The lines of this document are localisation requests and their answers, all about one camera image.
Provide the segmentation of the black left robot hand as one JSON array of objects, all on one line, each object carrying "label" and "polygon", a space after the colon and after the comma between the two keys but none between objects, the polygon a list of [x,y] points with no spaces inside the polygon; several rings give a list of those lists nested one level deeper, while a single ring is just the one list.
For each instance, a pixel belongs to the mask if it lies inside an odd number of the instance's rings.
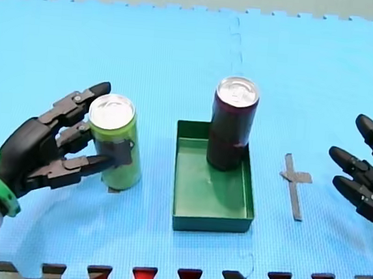
[{"label": "black left robot hand", "polygon": [[9,136],[0,147],[0,180],[16,198],[44,187],[76,184],[114,164],[107,155],[66,158],[93,139],[85,115],[97,97],[110,91],[109,82],[74,91],[44,114],[27,119]]}]

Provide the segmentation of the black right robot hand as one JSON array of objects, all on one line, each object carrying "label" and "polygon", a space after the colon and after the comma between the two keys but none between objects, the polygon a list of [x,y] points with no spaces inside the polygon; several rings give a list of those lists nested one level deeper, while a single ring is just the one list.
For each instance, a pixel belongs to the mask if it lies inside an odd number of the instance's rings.
[{"label": "black right robot hand", "polygon": [[[373,156],[373,120],[365,114],[359,114],[355,123]],[[358,214],[373,223],[373,166],[336,146],[330,147],[329,156],[350,176],[335,176],[334,187],[355,206]]]}]

